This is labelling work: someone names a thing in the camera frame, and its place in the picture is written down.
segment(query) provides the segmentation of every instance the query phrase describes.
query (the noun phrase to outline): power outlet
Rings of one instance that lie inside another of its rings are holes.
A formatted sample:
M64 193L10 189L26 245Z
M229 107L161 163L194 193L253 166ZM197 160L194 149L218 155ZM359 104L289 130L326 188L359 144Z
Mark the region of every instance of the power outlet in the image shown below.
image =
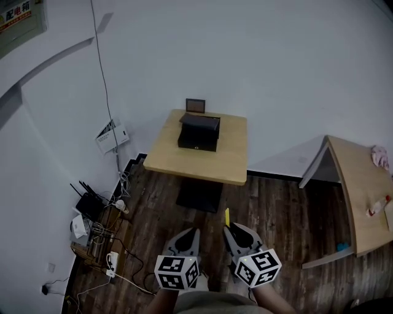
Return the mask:
M110 268L106 271L107 276L115 278L118 260L119 260L119 254L116 252L110 252L106 255L106 263Z

